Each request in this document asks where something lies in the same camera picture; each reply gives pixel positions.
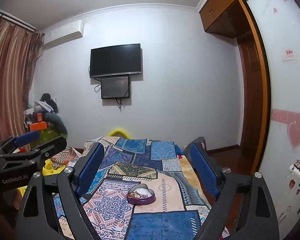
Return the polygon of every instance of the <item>pile of clothes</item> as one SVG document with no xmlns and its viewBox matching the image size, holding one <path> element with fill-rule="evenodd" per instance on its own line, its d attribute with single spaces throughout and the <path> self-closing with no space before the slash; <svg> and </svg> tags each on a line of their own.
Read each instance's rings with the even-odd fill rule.
<svg viewBox="0 0 300 240">
<path fill-rule="evenodd" d="M 58 115 L 58 106 L 56 102 L 51 99 L 51 95 L 45 93 L 42 95 L 39 101 L 34 102 L 33 107 L 29 107 L 24 112 L 24 122 L 26 128 L 28 125 L 38 122 L 37 114 L 41 114 L 42 120 L 49 124 L 52 130 L 55 130 L 58 134 L 67 138 L 68 131 Z"/>
</svg>

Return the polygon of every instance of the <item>striped curtain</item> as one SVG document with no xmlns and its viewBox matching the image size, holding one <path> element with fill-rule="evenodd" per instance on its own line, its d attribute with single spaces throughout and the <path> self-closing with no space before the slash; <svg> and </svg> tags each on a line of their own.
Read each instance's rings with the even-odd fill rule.
<svg viewBox="0 0 300 240">
<path fill-rule="evenodd" d="M 41 46 L 42 32 L 0 19 L 0 141 L 25 133 L 23 111 Z"/>
</svg>

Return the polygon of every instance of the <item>fridge magnet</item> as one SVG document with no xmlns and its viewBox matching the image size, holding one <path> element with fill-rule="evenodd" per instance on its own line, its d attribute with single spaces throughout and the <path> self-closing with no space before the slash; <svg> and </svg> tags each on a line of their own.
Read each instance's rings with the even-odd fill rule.
<svg viewBox="0 0 300 240">
<path fill-rule="evenodd" d="M 289 188 L 292 189 L 294 187 L 295 183 L 296 182 L 294 181 L 294 179 L 290 180 Z"/>
</svg>

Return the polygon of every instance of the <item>patchwork quilt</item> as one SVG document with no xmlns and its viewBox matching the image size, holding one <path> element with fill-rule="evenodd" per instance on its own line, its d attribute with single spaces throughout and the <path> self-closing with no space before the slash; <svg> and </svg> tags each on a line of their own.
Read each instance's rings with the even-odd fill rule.
<svg viewBox="0 0 300 240">
<path fill-rule="evenodd" d="M 102 137 L 87 141 L 82 155 L 96 142 L 104 146 L 105 157 L 80 201 L 102 240 L 194 238 L 211 206 L 178 146 L 149 139 Z M 154 203 L 128 203 L 128 191 L 140 183 L 154 190 Z M 64 235 L 74 239 L 58 194 L 54 204 Z M 228 235 L 225 228 L 220 238 Z"/>
</svg>

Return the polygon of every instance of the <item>striped cloth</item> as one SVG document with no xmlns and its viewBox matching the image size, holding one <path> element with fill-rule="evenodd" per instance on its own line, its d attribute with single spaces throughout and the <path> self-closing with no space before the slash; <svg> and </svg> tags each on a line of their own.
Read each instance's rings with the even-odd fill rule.
<svg viewBox="0 0 300 240">
<path fill-rule="evenodd" d="M 72 147 L 66 147 L 66 149 L 51 158 L 53 163 L 53 169 L 65 166 L 73 166 L 77 160 L 81 157 L 81 154 Z"/>
</svg>

